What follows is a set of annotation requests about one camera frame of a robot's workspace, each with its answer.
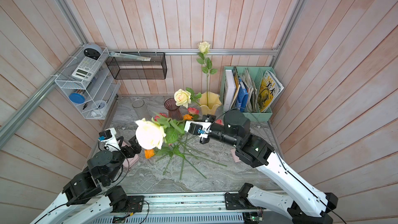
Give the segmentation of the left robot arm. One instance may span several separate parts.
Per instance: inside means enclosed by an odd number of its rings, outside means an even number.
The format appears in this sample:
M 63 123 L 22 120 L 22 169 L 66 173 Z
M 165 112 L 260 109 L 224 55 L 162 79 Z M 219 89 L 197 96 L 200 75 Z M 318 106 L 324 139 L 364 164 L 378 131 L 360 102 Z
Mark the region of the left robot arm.
M 89 224 L 110 213 L 129 217 L 143 210 L 144 197 L 130 197 L 121 183 L 125 161 L 142 148 L 136 137 L 113 151 L 102 150 L 88 161 L 87 167 L 67 183 L 57 198 L 32 222 L 34 224 Z

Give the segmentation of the cream rose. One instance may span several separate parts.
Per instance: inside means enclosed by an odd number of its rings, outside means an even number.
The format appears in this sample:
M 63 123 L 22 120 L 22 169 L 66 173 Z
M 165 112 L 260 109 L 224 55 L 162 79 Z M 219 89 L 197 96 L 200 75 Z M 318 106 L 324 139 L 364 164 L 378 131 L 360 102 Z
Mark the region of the cream rose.
M 206 76 L 206 105 L 209 107 L 209 78 L 210 75 L 217 73 L 217 69 L 213 68 L 212 60 L 207 56 L 210 52 L 210 43 L 207 41 L 198 44 L 197 63 L 201 65 L 201 71 Z
M 185 108 L 189 108 L 192 104 L 200 106 L 199 101 L 201 97 L 202 94 L 200 92 L 195 93 L 190 87 L 179 89 L 174 93 L 176 106 L 183 106 Z
M 136 120 L 135 136 L 140 146 L 145 150 L 161 149 L 163 144 L 174 144 L 184 135 L 184 120 L 159 118 L 158 121 Z

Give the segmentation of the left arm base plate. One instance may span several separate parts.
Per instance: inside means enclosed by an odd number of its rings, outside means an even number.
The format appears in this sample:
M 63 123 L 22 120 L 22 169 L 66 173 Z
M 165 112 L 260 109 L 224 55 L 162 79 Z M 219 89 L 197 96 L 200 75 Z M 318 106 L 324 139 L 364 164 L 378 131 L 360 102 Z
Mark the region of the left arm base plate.
M 112 213 L 142 212 L 144 196 L 109 195 Z

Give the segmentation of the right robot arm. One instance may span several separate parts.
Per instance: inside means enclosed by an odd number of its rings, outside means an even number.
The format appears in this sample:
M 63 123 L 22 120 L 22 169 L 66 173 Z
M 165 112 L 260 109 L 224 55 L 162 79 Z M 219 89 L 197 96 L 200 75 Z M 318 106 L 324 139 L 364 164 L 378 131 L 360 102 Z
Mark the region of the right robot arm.
M 241 162 L 272 179 L 286 193 L 274 194 L 245 183 L 238 193 L 240 201 L 281 214 L 295 224 L 333 223 L 329 213 L 336 209 L 338 197 L 316 189 L 289 167 L 271 144 L 251 133 L 250 119 L 239 110 L 225 112 L 223 124 L 217 124 L 214 115 L 188 120 L 184 130 L 199 136 L 201 143 L 213 139 L 234 146 Z

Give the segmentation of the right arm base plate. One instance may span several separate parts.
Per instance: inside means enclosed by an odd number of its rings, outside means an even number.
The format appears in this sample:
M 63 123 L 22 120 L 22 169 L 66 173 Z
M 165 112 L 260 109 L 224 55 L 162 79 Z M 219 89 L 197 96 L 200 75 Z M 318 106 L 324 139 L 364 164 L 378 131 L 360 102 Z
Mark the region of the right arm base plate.
M 226 192 L 224 194 L 224 202 L 227 210 L 257 210 L 262 208 L 255 207 L 247 199 L 241 197 L 239 194 L 232 194 Z

